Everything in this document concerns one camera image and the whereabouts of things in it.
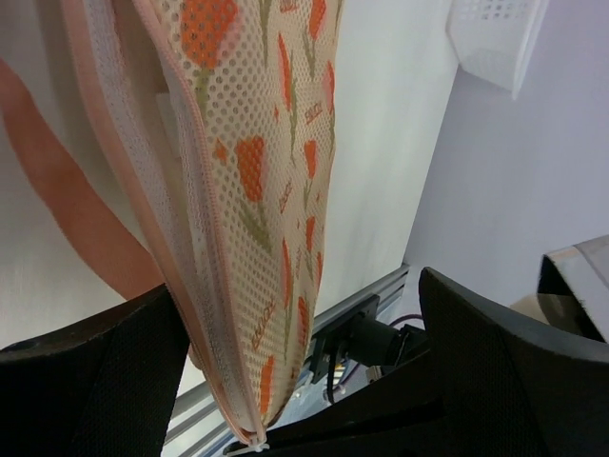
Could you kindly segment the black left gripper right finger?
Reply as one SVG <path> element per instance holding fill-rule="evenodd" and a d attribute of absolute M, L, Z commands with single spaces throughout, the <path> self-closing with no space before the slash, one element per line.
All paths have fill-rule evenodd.
<path fill-rule="evenodd" d="M 267 437 L 269 456 L 604 456 L 608 347 L 492 302 L 432 268 L 429 347 Z"/>

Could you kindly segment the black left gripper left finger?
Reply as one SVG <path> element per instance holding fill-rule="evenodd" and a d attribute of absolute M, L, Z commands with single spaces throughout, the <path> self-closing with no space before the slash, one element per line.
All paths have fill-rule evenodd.
<path fill-rule="evenodd" d="M 159 286 L 3 348 L 2 455 L 160 455 L 188 345 Z"/>

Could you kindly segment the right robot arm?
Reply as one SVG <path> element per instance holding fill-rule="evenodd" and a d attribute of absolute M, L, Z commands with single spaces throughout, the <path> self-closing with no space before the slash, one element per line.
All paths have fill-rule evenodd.
<path fill-rule="evenodd" d="M 542 257 L 537 291 L 514 311 L 579 336 L 608 341 L 608 237 Z"/>

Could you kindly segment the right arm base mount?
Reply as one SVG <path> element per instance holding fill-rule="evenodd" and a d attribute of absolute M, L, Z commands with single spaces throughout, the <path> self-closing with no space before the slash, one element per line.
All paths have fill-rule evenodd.
<path fill-rule="evenodd" d="M 317 330 L 307 357 L 312 382 L 325 382 L 325 400 L 333 405 L 358 368 L 370 368 L 375 377 L 415 361 L 430 350 L 426 333 L 411 326 L 419 314 L 407 314 L 391 324 L 378 320 L 381 297 L 365 296 Z"/>

